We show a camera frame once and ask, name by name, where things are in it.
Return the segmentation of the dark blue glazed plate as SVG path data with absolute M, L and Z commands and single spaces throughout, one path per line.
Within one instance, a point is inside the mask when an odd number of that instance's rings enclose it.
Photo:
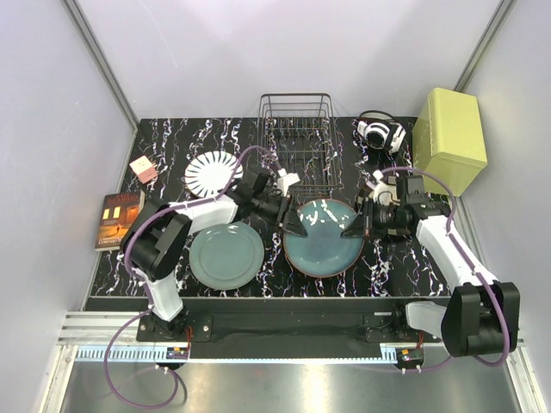
M 301 273 L 327 278 L 342 273 L 359 257 L 361 237 L 342 237 L 356 216 L 352 207 L 340 200 L 311 200 L 298 209 L 307 236 L 286 233 L 283 246 L 289 262 Z

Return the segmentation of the light teal plate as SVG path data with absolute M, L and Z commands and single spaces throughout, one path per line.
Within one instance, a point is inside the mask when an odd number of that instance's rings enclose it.
M 243 287 L 256 277 L 263 259 L 263 240 L 242 222 L 214 225 L 201 231 L 189 251 L 193 276 L 215 290 Z

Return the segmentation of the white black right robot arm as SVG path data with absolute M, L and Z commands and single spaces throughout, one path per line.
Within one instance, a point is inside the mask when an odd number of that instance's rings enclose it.
M 356 216 L 343 238 L 384 237 L 390 231 L 417 239 L 441 271 L 451 296 L 446 305 L 412 301 L 391 319 L 391 331 L 410 341 L 420 331 L 443 341 L 452 357 L 472 356 L 487 366 L 503 364 L 517 347 L 520 292 L 480 262 L 456 230 L 457 202 L 430 199 L 428 173 L 411 167 L 377 170 L 356 198 Z

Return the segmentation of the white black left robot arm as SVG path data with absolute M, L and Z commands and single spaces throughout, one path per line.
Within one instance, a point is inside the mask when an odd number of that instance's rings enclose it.
M 124 267 L 143 283 L 145 314 L 166 340 L 179 339 L 186 329 L 187 311 L 174 270 L 188 236 L 252 214 L 286 233 L 306 236 L 293 196 L 281 188 L 287 177 L 279 176 L 275 187 L 270 179 L 266 169 L 255 167 L 211 197 L 174 204 L 149 200 L 134 220 L 121 242 Z

